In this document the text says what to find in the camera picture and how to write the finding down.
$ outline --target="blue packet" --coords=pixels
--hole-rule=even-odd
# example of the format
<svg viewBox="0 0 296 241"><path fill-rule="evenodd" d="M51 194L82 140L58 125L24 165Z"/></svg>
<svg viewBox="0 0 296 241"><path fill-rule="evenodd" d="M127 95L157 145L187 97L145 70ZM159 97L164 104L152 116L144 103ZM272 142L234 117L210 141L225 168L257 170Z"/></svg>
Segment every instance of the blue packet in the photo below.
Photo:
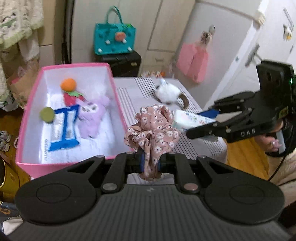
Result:
<svg viewBox="0 0 296 241"><path fill-rule="evenodd" d="M55 110L52 122L51 144L48 151L66 149L79 145L74 123L78 116L79 105Z"/></svg>

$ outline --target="pink floral fabric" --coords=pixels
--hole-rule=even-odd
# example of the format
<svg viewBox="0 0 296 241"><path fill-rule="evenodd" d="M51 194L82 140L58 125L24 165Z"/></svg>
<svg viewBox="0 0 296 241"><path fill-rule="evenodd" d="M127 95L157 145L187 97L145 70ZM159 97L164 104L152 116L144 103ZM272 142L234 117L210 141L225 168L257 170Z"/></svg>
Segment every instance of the pink floral fabric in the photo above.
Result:
<svg viewBox="0 0 296 241"><path fill-rule="evenodd" d="M170 152L180 137L180 131L172 128L174 112L163 105L141 108L135 116L138 123L130 126L125 135L125 144L145 152L144 180L160 178L157 163L162 154Z"/></svg>

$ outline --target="white plush cat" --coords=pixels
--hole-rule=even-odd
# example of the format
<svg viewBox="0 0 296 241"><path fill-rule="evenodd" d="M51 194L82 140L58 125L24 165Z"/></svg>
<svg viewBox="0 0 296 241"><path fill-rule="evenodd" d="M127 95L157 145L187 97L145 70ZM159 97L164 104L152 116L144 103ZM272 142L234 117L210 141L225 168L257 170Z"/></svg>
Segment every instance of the white plush cat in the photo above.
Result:
<svg viewBox="0 0 296 241"><path fill-rule="evenodd" d="M189 106L187 97L179 90L178 87L160 79L161 84L156 86L155 95L164 104L172 104L180 98L184 103L184 109Z"/></svg>

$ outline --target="green ball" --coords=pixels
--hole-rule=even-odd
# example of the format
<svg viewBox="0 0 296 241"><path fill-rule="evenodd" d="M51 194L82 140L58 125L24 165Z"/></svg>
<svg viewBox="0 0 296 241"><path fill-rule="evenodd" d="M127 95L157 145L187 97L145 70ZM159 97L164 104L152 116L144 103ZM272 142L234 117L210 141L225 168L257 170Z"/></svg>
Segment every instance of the green ball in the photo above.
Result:
<svg viewBox="0 0 296 241"><path fill-rule="evenodd" d="M46 123L51 123L54 120L54 110L51 107L45 107L40 111L40 118Z"/></svg>

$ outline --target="beige sleeve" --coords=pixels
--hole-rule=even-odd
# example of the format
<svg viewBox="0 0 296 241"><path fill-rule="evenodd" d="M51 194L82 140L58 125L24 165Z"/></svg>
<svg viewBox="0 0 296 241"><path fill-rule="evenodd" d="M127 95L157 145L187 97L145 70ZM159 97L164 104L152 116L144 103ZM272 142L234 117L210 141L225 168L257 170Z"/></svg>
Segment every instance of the beige sleeve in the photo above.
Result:
<svg viewBox="0 0 296 241"><path fill-rule="evenodd" d="M275 172L282 159L268 157L269 176ZM284 193L285 207L296 201L296 149L285 158L271 182L278 185Z"/></svg>

